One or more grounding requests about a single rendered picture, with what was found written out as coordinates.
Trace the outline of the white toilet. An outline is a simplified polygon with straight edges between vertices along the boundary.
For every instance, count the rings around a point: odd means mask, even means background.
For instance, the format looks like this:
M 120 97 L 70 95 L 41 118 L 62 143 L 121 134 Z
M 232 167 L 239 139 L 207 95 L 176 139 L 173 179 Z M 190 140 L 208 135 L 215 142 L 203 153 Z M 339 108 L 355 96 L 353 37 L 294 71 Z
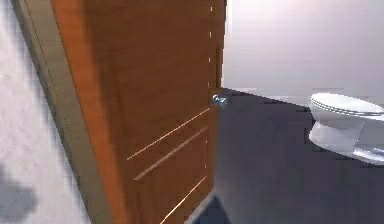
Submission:
M 335 93 L 310 97 L 317 146 L 365 163 L 384 166 L 384 107 Z

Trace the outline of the brown wooden room door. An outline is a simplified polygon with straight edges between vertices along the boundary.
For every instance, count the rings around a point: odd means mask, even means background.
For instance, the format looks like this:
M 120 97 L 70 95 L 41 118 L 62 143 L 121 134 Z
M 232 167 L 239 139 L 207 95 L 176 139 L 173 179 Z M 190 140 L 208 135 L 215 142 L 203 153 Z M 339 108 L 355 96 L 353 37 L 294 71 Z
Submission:
M 225 7 L 52 0 L 107 224 L 184 224 L 211 193 Z

